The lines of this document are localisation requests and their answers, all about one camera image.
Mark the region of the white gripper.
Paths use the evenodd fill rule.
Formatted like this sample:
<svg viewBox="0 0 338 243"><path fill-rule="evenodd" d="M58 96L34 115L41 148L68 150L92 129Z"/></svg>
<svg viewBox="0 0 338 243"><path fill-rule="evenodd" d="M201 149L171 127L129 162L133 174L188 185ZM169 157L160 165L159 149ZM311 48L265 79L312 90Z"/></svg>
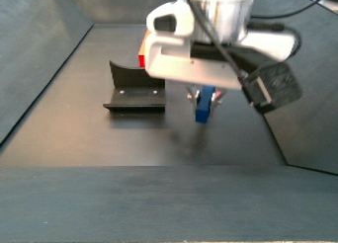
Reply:
<svg viewBox="0 0 338 243"><path fill-rule="evenodd" d="M156 78L237 90L236 74L251 73L264 62L284 61L295 47L295 36L275 27L247 27L251 0L196 0L204 16L197 25L184 0L165 3L147 17L145 70ZM193 107L200 91L185 86ZM225 90L216 90L211 106L221 104Z"/></svg>

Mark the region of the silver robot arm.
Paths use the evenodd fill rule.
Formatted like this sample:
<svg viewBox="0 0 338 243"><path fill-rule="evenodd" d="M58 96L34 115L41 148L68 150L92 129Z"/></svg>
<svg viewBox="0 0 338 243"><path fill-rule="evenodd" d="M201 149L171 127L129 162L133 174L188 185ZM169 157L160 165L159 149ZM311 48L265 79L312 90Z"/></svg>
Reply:
<svg viewBox="0 0 338 243"><path fill-rule="evenodd" d="M285 60L299 39L249 20L253 0L176 0L147 17L145 70L156 78L240 90L260 112L300 97Z"/></svg>

